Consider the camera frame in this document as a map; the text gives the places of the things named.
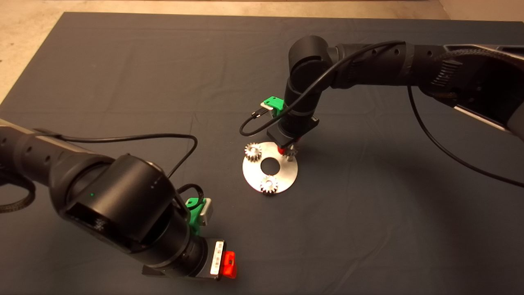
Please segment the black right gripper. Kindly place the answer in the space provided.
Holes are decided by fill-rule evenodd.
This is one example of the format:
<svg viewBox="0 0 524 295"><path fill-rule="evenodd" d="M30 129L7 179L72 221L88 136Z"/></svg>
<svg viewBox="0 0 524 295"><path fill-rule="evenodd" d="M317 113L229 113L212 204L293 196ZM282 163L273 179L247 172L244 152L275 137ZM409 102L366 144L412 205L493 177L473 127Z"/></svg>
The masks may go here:
<svg viewBox="0 0 524 295"><path fill-rule="evenodd" d="M275 144L280 155L286 155L288 146L297 144L300 138L314 129L320 120L316 116L286 115L267 129L267 136Z"/></svg>

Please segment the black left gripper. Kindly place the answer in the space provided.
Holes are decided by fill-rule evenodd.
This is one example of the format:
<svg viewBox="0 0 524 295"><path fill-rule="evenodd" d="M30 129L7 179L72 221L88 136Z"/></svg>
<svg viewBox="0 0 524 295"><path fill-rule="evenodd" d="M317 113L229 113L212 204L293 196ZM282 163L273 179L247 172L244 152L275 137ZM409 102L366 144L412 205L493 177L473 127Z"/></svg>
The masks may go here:
<svg viewBox="0 0 524 295"><path fill-rule="evenodd" d="M191 239L187 247L165 266L142 266L142 275L153 278L204 279L237 277L236 254L226 250L223 239Z"/></svg>

